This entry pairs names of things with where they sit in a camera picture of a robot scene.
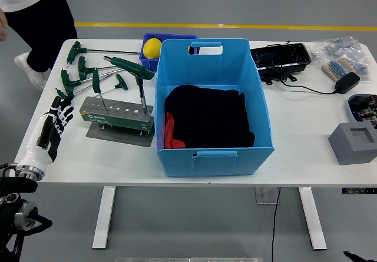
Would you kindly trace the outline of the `person's right hand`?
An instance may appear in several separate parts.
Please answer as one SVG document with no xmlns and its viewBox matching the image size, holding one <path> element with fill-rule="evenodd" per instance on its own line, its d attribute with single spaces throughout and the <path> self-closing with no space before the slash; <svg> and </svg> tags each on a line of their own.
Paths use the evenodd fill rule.
<svg viewBox="0 0 377 262">
<path fill-rule="evenodd" d="M 8 26 L 8 20 L 6 18 L 6 15 L 2 9 L 0 9 L 0 41 L 4 42 L 6 41 L 8 37 L 7 29 L 9 28 Z"/>
</svg>

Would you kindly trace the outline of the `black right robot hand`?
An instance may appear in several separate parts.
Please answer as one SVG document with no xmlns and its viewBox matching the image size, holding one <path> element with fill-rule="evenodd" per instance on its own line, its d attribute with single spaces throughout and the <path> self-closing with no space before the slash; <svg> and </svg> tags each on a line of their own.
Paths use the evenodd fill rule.
<svg viewBox="0 0 377 262">
<path fill-rule="evenodd" d="M 365 260 L 364 258 L 354 254 L 354 253 L 351 253 L 349 251 L 343 251 L 343 254 L 348 258 L 350 259 L 352 262 L 367 262 L 367 260 Z"/>
</svg>

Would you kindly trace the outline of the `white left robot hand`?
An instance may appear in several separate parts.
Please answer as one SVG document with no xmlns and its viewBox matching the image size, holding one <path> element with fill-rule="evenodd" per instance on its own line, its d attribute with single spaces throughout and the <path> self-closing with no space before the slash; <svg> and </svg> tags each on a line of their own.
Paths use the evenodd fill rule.
<svg viewBox="0 0 377 262">
<path fill-rule="evenodd" d="M 73 119 L 71 101 L 72 97 L 54 98 L 49 110 L 39 118 L 33 129 L 25 157 L 18 164 L 20 167 L 33 167 L 45 172 L 46 167 L 55 161 L 62 133 Z"/>
</svg>

